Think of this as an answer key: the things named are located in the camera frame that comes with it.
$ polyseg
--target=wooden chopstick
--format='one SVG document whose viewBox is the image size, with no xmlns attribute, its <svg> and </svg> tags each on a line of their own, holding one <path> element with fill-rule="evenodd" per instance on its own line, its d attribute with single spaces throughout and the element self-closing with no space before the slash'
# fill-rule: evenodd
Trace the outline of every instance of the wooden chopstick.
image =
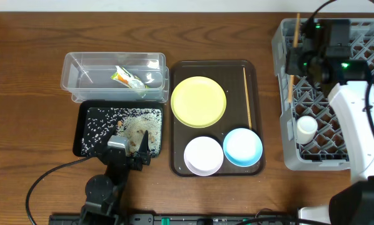
<svg viewBox="0 0 374 225">
<path fill-rule="evenodd" d="M 294 30 L 294 40 L 293 40 L 293 47 L 298 47 L 298 36 L 300 34 L 300 13 L 297 13 L 297 20 L 295 22 L 295 30 Z M 290 82 L 288 83 L 288 102 L 291 103 L 293 101 L 293 83 L 294 83 L 294 75 L 290 75 Z"/>
<path fill-rule="evenodd" d="M 245 102 L 247 103 L 247 114 L 248 114 L 248 128 L 252 130 L 250 101 L 248 99 L 247 77 L 245 75 L 245 67 L 243 67 L 243 73 L 244 73 Z"/>
</svg>

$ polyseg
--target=dish rack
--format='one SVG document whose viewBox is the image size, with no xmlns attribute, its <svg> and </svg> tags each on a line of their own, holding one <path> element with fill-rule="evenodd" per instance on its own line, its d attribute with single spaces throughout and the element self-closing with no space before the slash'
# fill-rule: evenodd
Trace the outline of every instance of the dish rack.
<svg viewBox="0 0 374 225">
<path fill-rule="evenodd" d="M 295 76 L 293 102 L 288 102 L 290 76 L 285 74 L 287 50 L 292 47 L 296 19 L 282 20 L 272 39 L 273 66 L 281 98 L 281 138 L 286 166 L 301 171 L 338 171 L 350 168 L 348 153 L 337 117 L 322 92 L 316 91 L 305 77 Z M 351 19 L 352 59 L 364 59 L 374 70 L 374 19 Z M 312 142 L 296 143 L 296 120 L 311 116 L 318 122 Z"/>
</svg>

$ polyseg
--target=yellow plate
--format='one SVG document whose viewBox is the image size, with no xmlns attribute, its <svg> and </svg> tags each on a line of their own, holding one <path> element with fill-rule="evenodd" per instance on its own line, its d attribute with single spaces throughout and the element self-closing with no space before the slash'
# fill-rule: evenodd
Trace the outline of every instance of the yellow plate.
<svg viewBox="0 0 374 225">
<path fill-rule="evenodd" d="M 196 76 L 176 86 L 170 104 L 174 116 L 184 125 L 205 128 L 222 117 L 226 109 L 226 95 L 214 80 Z"/>
</svg>

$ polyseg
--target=food wrapper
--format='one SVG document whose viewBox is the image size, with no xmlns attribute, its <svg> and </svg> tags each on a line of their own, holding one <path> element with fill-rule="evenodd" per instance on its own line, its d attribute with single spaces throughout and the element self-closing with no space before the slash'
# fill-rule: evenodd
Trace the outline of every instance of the food wrapper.
<svg viewBox="0 0 374 225">
<path fill-rule="evenodd" d="M 111 79 L 126 85 L 129 88 L 145 89 L 149 88 L 138 77 L 132 75 L 125 68 L 116 66 L 117 71 L 111 76 Z"/>
</svg>

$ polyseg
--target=white bowl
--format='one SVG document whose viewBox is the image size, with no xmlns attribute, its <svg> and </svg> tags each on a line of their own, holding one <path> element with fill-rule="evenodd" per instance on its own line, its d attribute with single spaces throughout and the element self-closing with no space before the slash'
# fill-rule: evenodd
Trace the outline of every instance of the white bowl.
<svg viewBox="0 0 374 225">
<path fill-rule="evenodd" d="M 223 150 L 220 144 L 210 137 L 196 137 L 184 150 L 187 168 L 199 176 L 214 174 L 223 163 Z"/>
</svg>

